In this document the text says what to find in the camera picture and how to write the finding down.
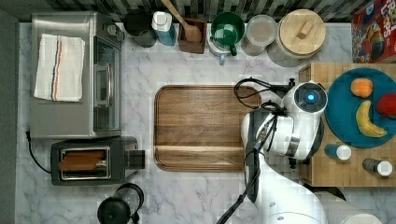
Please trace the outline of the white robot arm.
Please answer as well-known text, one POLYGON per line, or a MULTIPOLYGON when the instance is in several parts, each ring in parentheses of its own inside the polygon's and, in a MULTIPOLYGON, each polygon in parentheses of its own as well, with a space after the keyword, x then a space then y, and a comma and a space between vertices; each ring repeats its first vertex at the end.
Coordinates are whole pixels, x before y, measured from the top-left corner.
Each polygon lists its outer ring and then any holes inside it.
POLYGON ((313 156, 327 103, 326 91, 308 81, 292 87, 273 108, 262 106, 243 118, 247 197, 258 209, 262 224, 327 224, 318 197, 272 169, 265 159, 268 154, 297 161, 313 156))

